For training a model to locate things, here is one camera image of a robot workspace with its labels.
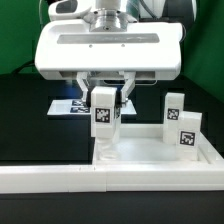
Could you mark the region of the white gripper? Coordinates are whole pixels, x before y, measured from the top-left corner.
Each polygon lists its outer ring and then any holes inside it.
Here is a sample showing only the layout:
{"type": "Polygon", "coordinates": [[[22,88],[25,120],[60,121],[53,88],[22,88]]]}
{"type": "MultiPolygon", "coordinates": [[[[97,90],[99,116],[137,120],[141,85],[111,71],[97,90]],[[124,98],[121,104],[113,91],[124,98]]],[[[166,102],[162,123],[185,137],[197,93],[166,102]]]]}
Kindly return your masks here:
{"type": "Polygon", "coordinates": [[[88,74],[124,78],[116,92],[121,108],[138,79],[173,80],[181,70],[178,22],[140,22],[138,6],[129,0],[60,0],[49,6],[36,48],[35,66],[48,80],[74,79],[82,101],[91,106],[88,74]]]}

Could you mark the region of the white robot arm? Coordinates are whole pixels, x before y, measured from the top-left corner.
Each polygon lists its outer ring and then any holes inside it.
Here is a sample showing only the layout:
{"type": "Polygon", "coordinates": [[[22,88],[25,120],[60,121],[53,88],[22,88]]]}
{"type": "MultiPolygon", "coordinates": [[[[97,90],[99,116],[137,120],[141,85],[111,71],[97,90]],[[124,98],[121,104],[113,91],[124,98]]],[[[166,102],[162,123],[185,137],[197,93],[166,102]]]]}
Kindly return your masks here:
{"type": "Polygon", "coordinates": [[[193,25],[196,0],[55,0],[35,54],[47,80],[76,80],[87,100],[89,80],[122,80],[126,103],[137,80],[173,80],[180,43],[193,25]]]}

